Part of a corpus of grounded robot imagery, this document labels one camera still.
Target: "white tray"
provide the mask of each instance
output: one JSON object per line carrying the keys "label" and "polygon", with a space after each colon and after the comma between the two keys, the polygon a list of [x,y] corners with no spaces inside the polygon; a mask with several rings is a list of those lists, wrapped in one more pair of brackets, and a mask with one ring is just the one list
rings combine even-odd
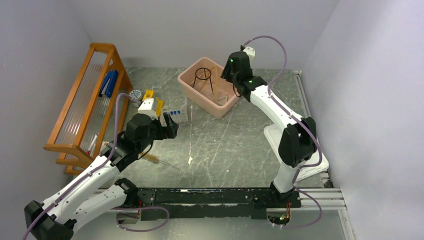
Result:
{"label": "white tray", "polygon": [[[278,153],[278,147],[280,145],[282,132],[278,129],[278,127],[275,124],[273,124],[273,125],[269,125],[269,126],[265,127],[265,129],[263,130],[263,133],[265,134],[265,137],[268,140],[269,145],[271,145],[272,150],[274,151],[275,155],[277,156],[278,160],[281,163],[283,160],[281,160],[280,155]],[[306,165],[316,164],[316,163],[318,163],[318,160],[319,160],[319,156],[318,156],[318,152],[316,151],[312,155],[312,157],[308,161],[306,161],[305,164]],[[296,181],[305,179],[305,178],[310,177],[314,174],[325,171],[328,168],[329,168],[329,161],[324,156],[324,154],[322,154],[321,164],[318,165],[318,166],[315,166],[315,167],[305,167],[305,168],[303,168],[300,171],[299,176],[297,177]]]}

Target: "electrical wire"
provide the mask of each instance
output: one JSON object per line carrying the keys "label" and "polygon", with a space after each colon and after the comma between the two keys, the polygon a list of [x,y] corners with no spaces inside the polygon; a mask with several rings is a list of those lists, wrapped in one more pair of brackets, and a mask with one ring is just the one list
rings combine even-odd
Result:
{"label": "electrical wire", "polygon": [[148,154],[150,150],[152,150],[152,147],[153,147],[153,141],[150,143],[150,147],[148,148],[148,150],[145,153],[143,153],[143,155],[141,155],[141,157],[139,157],[137,160],[142,159],[146,154]]}
{"label": "electrical wire", "polygon": [[116,102],[115,102],[115,126],[114,126],[114,135],[113,135],[113,147],[112,150],[110,151],[109,156],[107,157],[107,159],[100,164],[98,167],[95,167],[92,171],[90,171],[89,173],[81,176],[81,178],[79,178],[78,180],[76,180],[70,187],[68,187],[64,192],[62,192],[59,197],[57,197],[50,205],[48,205],[35,219],[34,221],[32,221],[32,223],[29,225],[29,227],[26,229],[22,240],[26,240],[28,235],[30,234],[31,230],[34,228],[34,226],[38,223],[38,221],[46,214],[48,213],[52,208],[54,208],[55,206],[57,206],[57,204],[63,200],[64,197],[66,197],[76,186],[78,186],[82,181],[84,181],[86,178],[88,178],[89,176],[93,175],[97,170],[103,168],[112,158],[112,156],[115,153],[115,148],[117,146],[117,142],[118,142],[118,122],[119,122],[119,100],[121,99],[121,97],[126,97],[129,98],[132,102],[135,103],[139,103],[140,101],[133,99],[133,97],[131,97],[130,95],[126,94],[126,93],[120,93],[118,94],[118,96],[116,97]]}
{"label": "electrical wire", "polygon": [[[269,95],[269,97],[287,114],[287,115],[289,115],[289,116],[291,116],[291,114],[290,114],[290,111],[288,110],[288,109],[286,109],[283,105],[281,105],[275,98],[274,98],[274,95],[272,94],[272,90],[271,90],[271,86],[274,84],[274,82],[276,81],[276,79],[278,79],[279,77],[280,77],[280,75],[284,72],[284,70],[286,69],[286,64],[287,64],[287,52],[286,52],[286,49],[284,48],[284,46],[283,46],[283,44],[278,40],[278,39],[276,39],[275,37],[272,37],[272,36],[269,36],[269,35],[260,35],[260,36],[257,36],[257,37],[254,37],[254,38],[252,38],[252,39],[250,39],[250,40],[248,40],[248,41],[246,41],[244,44],[243,44],[243,46],[246,46],[247,44],[249,44],[249,43],[251,43],[252,41],[254,41],[254,40],[256,40],[256,39],[262,39],[262,38],[266,38],[266,39],[271,39],[271,40],[274,40],[280,47],[281,47],[281,49],[282,49],[282,51],[283,51],[283,53],[284,53],[284,64],[283,64],[283,67],[281,68],[281,71],[271,80],[271,82],[269,82],[269,84],[268,84],[268,95]],[[309,227],[309,226],[312,226],[312,225],[314,225],[314,224],[316,224],[320,219],[321,219],[321,217],[323,216],[323,209],[321,208],[321,206],[320,206],[320,204],[318,203],[318,201],[315,199],[315,198],[313,198],[311,195],[309,195],[309,194],[307,194],[306,192],[304,192],[304,191],[302,191],[302,190],[300,190],[299,188],[297,188],[296,187],[296,179],[298,178],[298,175],[299,175],[299,173],[301,172],[301,170],[302,169],[304,169],[304,168],[309,168],[309,167],[317,167],[317,166],[319,166],[320,164],[321,164],[321,162],[322,162],[322,160],[323,160],[323,153],[322,153],[322,151],[321,151],[321,147],[320,147],[320,145],[318,144],[318,141],[317,141],[317,139],[315,138],[315,136],[312,134],[312,132],[299,120],[299,119],[297,119],[295,116],[291,116],[291,118],[294,120],[294,121],[296,121],[296,123],[298,123],[306,132],[307,132],[307,134],[309,135],[309,137],[312,139],[312,141],[313,141],[313,143],[315,144],[315,146],[316,146],[316,149],[317,149],[317,151],[318,151],[318,155],[319,155],[319,160],[318,160],[318,162],[317,163],[315,163],[315,164],[308,164],[308,165],[303,165],[303,166],[300,166],[298,169],[297,169],[297,171],[295,172],[295,174],[294,174],[294,177],[293,177],[293,180],[291,181],[291,183],[292,183],[292,185],[293,185],[293,188],[295,189],[295,190],[297,190],[299,193],[302,193],[302,194],[304,194],[304,195],[306,195],[308,198],[310,198],[312,201],[314,201],[315,203],[316,203],[316,205],[318,206],[318,208],[319,208],[319,214],[318,214],[318,217],[314,220],[314,221],[312,221],[312,222],[310,222],[310,223],[307,223],[307,224],[304,224],[304,225],[299,225],[299,226],[282,226],[282,228],[284,228],[284,229],[300,229],[300,228],[305,228],[305,227]]]}
{"label": "electrical wire", "polygon": [[117,227],[122,229],[122,230],[129,231],[129,232],[135,232],[135,233],[146,233],[146,232],[154,231],[156,229],[160,229],[161,227],[165,226],[165,224],[167,224],[168,220],[170,219],[170,212],[166,208],[161,207],[161,206],[147,206],[147,207],[138,207],[138,208],[119,208],[119,207],[116,207],[116,208],[114,208],[114,210],[121,210],[121,211],[128,211],[128,210],[138,210],[138,211],[163,210],[166,213],[166,220],[162,224],[160,224],[159,226],[155,226],[153,228],[150,228],[150,229],[143,229],[143,230],[131,229],[131,228],[126,228],[126,227],[122,226],[119,223],[118,214],[116,214],[115,219],[116,219]]}

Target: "robotic arm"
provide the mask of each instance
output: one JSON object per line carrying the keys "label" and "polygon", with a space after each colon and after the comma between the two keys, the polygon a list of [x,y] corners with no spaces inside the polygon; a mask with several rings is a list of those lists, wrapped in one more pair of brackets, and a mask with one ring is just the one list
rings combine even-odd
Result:
{"label": "robotic arm", "polygon": [[[292,119],[292,116],[301,119],[314,136],[316,136],[316,126],[311,117],[302,118],[293,111],[287,115],[269,97],[267,82],[259,76],[253,76],[250,62],[254,56],[255,51],[251,47],[243,47],[241,51],[233,52],[227,60],[221,78],[232,83],[240,96],[258,106],[283,132],[278,147],[278,154],[283,162],[268,188],[271,198],[278,202],[293,193],[292,180],[296,171],[305,163],[304,160],[310,159],[317,150],[312,139]],[[290,109],[278,98],[276,100],[286,109]],[[30,232],[36,239],[70,239],[82,226],[110,209],[118,206],[138,207],[135,203],[138,202],[139,189],[126,178],[117,180],[102,194],[88,198],[102,184],[139,159],[139,154],[148,145],[152,145],[154,140],[176,137],[178,124],[164,113],[162,115],[166,124],[164,126],[157,113],[155,99],[145,99],[138,109],[138,114],[127,123],[126,131],[118,134],[115,151],[112,151],[114,143],[110,142],[92,164],[66,187],[42,203],[32,201],[25,207],[26,225],[32,226]],[[68,194],[56,202],[58,196],[64,192]]]}

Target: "wooden frame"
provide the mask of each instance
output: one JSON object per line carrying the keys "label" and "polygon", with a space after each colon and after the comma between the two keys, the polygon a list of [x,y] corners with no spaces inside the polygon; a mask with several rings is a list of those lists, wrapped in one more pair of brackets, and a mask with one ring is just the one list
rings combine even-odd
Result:
{"label": "wooden frame", "polygon": [[[101,68],[99,77],[97,79],[96,85],[94,87],[94,91],[91,95],[91,98],[88,102],[87,109],[82,117],[82,121],[79,125],[78,131],[76,133],[75,140],[70,144],[56,144],[56,140],[58,139],[59,133],[61,132],[64,121],[68,115],[68,112],[71,108],[71,105],[75,99],[78,88],[81,85],[84,74],[86,73],[87,68],[89,67],[92,56],[95,52],[101,52],[107,55],[104,64]],[[80,145],[83,140],[84,133],[86,132],[87,124],[89,123],[90,117],[94,111],[94,106],[98,99],[98,94],[100,92],[100,88],[102,86],[102,82],[106,74],[110,70],[118,71],[118,78],[116,80],[115,87],[113,89],[112,96],[110,98],[109,105],[107,106],[106,112],[104,114],[104,119],[101,124],[100,132],[98,133],[97,142],[95,144],[95,148],[93,151],[93,157],[87,154],[84,150],[81,149]],[[106,133],[106,129],[108,127],[109,119],[113,114],[115,102],[120,90],[125,90],[127,94],[129,94],[133,90],[133,86],[128,77],[127,71],[121,61],[121,58],[118,54],[118,51],[115,45],[110,43],[92,43],[90,44],[90,48],[88,49],[87,55],[85,56],[84,62],[82,63],[81,69],[79,70],[78,75],[76,76],[76,80],[69,92],[69,95],[66,99],[66,102],[60,112],[60,115],[54,125],[53,131],[50,134],[50,137],[47,140],[47,143],[44,145],[44,149],[52,152],[59,152],[59,158],[56,160],[57,164],[67,165],[65,170],[66,174],[69,175],[78,175],[83,170],[74,169],[74,167],[79,167],[82,169],[87,168],[93,159],[99,154],[103,138]],[[120,131],[123,127],[125,115],[127,113],[127,108],[129,104],[129,99],[126,98],[124,100],[123,108],[121,111],[121,116],[119,118],[118,130]],[[67,154],[75,156],[75,158],[66,158]]]}

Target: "table surface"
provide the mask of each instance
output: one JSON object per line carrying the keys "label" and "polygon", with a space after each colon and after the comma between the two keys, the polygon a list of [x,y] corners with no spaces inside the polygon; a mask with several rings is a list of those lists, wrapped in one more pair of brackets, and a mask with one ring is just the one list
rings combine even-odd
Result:
{"label": "table surface", "polygon": [[[179,124],[175,139],[155,141],[149,152],[179,170],[142,159],[102,187],[110,187],[119,178],[127,178],[139,188],[268,187],[280,167],[264,135],[264,128],[273,124],[272,121],[244,98],[222,119],[216,119],[184,95],[178,82],[178,75],[183,70],[127,68],[133,89],[143,93],[153,89],[155,97],[165,101],[164,108],[187,108],[192,116],[190,121]],[[278,72],[268,69],[253,71],[267,82]],[[295,112],[304,115],[305,106],[291,71],[284,72],[277,79],[273,91]],[[125,125],[136,113],[137,107],[130,105]],[[108,132],[104,139],[112,139],[112,136],[113,133]],[[301,188],[324,187],[319,174],[303,179],[297,185]]]}

